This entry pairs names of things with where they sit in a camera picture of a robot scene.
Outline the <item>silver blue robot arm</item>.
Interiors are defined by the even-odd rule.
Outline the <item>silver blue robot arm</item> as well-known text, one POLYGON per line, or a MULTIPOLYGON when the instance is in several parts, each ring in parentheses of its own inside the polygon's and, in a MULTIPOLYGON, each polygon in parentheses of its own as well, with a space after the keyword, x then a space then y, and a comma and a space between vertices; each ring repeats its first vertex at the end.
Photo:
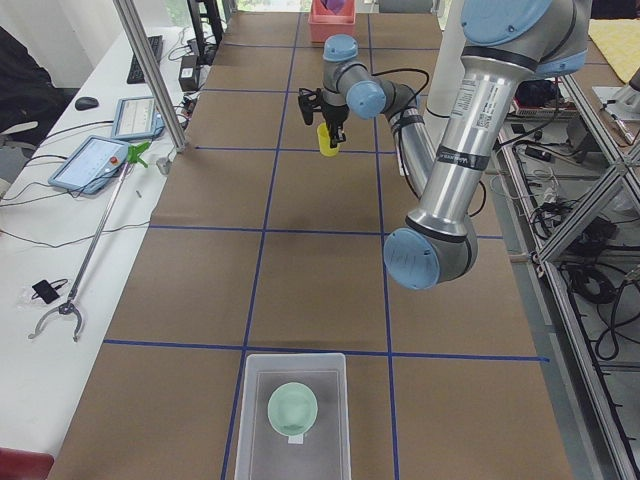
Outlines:
POLYGON ((588 1, 466 1, 449 17, 465 39, 463 75, 443 136, 432 145, 414 91, 376 78, 358 60, 356 40, 324 44, 323 85, 316 107, 329 142, 344 140, 349 115, 387 118, 397 155, 420 201, 384 244, 387 272, 423 290, 457 279, 473 266, 477 240, 468 212, 518 86, 579 70, 586 59, 588 1))

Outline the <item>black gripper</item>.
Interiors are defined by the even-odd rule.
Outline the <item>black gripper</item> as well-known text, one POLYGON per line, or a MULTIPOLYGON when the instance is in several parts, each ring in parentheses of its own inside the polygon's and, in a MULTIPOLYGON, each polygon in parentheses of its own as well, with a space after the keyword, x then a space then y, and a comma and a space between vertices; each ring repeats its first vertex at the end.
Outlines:
POLYGON ((338 144, 346 141, 343 126, 349 116, 349 106, 340 94, 322 92, 321 112, 325 120, 328 145, 330 148, 337 148, 338 144))

